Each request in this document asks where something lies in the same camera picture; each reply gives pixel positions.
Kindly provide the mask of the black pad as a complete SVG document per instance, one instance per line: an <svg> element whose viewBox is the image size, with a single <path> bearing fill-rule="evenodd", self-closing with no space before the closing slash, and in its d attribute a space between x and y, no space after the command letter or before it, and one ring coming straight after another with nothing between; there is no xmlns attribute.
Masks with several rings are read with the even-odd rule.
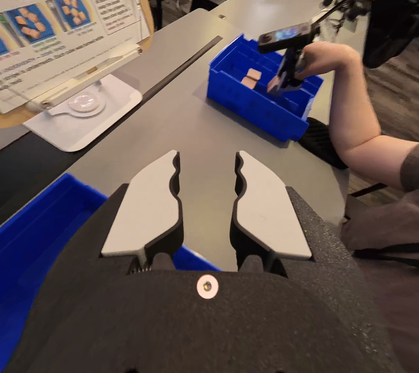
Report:
<svg viewBox="0 0 419 373"><path fill-rule="evenodd" d="M312 117L307 118L307 123L308 127L298 143L330 166L338 170L348 169L331 142L328 125Z"/></svg>

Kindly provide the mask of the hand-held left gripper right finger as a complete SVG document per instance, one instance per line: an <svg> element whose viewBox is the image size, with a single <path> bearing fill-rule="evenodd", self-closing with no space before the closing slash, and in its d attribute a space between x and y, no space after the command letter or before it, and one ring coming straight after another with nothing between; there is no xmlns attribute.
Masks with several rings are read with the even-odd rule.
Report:
<svg viewBox="0 0 419 373"><path fill-rule="evenodd" d="M283 270L282 259L312 260L286 185L271 169L240 150L235 155L235 193L230 244L238 269L244 260L261 258L264 270Z"/></svg>

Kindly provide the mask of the person's right forearm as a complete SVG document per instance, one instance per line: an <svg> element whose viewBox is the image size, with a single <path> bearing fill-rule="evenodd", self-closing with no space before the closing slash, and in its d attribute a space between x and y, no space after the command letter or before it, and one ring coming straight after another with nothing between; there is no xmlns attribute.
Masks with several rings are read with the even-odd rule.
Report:
<svg viewBox="0 0 419 373"><path fill-rule="evenodd" d="M329 130L338 156L361 178L405 192L418 190L418 142L382 134L359 53L334 45Z"/></svg>

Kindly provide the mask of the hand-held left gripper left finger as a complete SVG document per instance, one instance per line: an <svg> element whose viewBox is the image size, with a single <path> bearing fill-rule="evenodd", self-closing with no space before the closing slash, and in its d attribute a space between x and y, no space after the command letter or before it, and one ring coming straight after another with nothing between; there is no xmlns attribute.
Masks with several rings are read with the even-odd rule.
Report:
<svg viewBox="0 0 419 373"><path fill-rule="evenodd" d="M158 253L173 257L184 240L180 153L170 150L129 182L103 244L103 257L136 256L142 269Z"/></svg>

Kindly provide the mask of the blue plastic bin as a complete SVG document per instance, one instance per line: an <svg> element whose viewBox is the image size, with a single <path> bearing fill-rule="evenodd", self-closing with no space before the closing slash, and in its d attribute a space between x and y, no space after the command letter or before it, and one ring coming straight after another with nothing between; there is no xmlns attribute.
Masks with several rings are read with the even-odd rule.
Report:
<svg viewBox="0 0 419 373"><path fill-rule="evenodd" d="M276 139L297 142L308 127L308 114L323 78L311 76L298 91L280 97L269 95L267 83L277 73L281 60L278 52L260 54L257 41L241 34L210 62L207 97ZM250 68L261 72L253 90L241 84Z"/></svg>
<svg viewBox="0 0 419 373"><path fill-rule="evenodd" d="M110 198L64 176L1 228L1 372L222 372L199 271L100 256Z"/></svg>

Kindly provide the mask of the person's right hand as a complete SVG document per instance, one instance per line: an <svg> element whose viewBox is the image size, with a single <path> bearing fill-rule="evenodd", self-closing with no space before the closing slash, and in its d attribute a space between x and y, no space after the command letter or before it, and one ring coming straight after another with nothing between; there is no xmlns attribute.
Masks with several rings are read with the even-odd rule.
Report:
<svg viewBox="0 0 419 373"><path fill-rule="evenodd" d="M303 80L310 76L327 74L336 68L336 45L329 42L315 42L307 45L304 50L303 67L294 73L294 78Z"/></svg>

